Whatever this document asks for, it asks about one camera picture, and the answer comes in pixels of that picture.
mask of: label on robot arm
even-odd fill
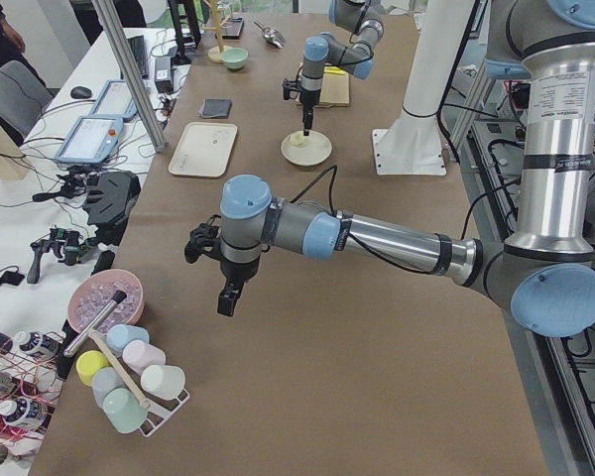
[[[595,71],[565,72],[532,82],[529,124],[562,119],[595,124]]]

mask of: gray chair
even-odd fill
[[[0,117],[23,137],[52,99],[40,80],[19,61],[9,61],[0,68]]]

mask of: white tray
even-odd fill
[[[234,124],[190,122],[180,136],[168,171],[174,176],[222,176],[237,132]]]

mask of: black mouse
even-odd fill
[[[70,97],[73,99],[88,99],[92,97],[92,91],[86,86],[76,86],[70,90]]]

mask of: metal spoon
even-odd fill
[[[264,38],[269,45],[273,45],[276,48],[282,48],[285,45],[285,37],[282,36],[282,33],[280,33],[279,30],[272,27],[264,27],[256,21],[254,21],[254,23],[262,30],[262,38]]]

